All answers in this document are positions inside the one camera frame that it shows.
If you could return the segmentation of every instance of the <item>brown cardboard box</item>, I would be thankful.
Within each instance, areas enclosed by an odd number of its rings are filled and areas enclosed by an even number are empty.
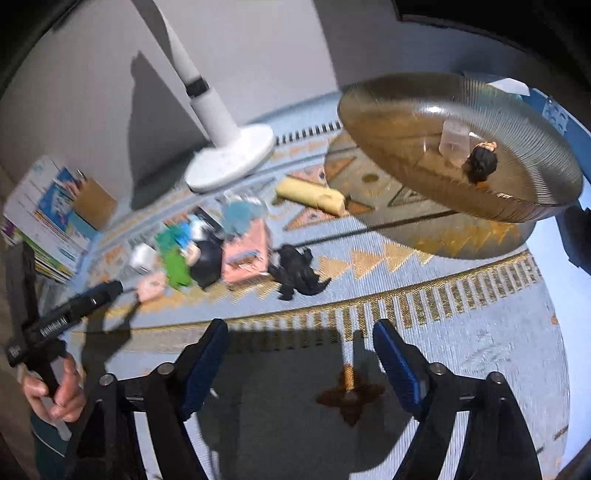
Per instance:
[[[107,226],[117,208],[117,201],[93,179],[88,179],[72,204],[74,211],[96,230]]]

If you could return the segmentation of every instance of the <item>patterned tablecloth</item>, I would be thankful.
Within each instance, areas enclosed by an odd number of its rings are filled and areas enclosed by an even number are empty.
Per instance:
[[[524,244],[533,226],[475,222],[406,189],[342,130],[338,98],[265,119],[281,134],[275,153],[232,186],[265,200],[274,247],[311,248],[313,266],[333,279],[326,291],[286,303],[270,280],[236,291],[193,286],[170,290],[133,316],[132,294],[122,296],[69,334],[89,384],[105,371],[126,378],[172,361],[211,318],[224,318],[229,352],[212,394],[186,424],[209,478],[389,479],[417,423],[401,411],[373,352],[372,324],[387,317],[429,361],[461,375],[503,372],[543,475],[555,477],[566,443],[568,376],[554,308]],[[274,186],[286,175],[338,188],[349,215],[336,219],[276,199]],[[84,285],[133,284],[132,248],[195,206],[219,217],[222,194],[197,196],[179,183],[143,210],[123,207],[87,259]],[[316,401],[351,368],[357,382],[386,387],[353,427]],[[459,414],[441,478],[453,477],[466,422]],[[140,415],[138,430],[147,470],[158,478]]]

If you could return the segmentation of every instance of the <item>blue gripper pad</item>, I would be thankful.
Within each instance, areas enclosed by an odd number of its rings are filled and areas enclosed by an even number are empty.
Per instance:
[[[183,421],[201,409],[227,348],[228,326],[223,320],[214,319],[201,339],[185,347],[178,357],[175,365],[184,384],[180,406]]]
[[[388,320],[374,326],[374,349],[402,409],[418,417],[427,394],[428,362],[414,346],[405,343]]]

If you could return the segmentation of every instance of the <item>black and white striped trim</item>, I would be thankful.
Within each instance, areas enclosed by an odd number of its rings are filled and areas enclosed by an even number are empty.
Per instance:
[[[328,124],[315,125],[313,127],[290,132],[283,135],[282,137],[277,137],[275,140],[275,145],[287,145],[293,142],[299,142],[300,140],[306,140],[311,137],[318,137],[319,135],[336,132],[342,129],[343,124],[341,124],[340,121],[335,120],[334,122],[329,122]]]

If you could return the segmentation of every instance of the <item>white round base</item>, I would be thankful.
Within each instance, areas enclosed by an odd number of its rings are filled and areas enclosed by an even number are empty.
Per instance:
[[[275,135],[268,125],[248,125],[240,132],[240,138],[225,147],[206,147],[195,153],[184,175],[192,191],[208,192],[237,180],[273,151]]]

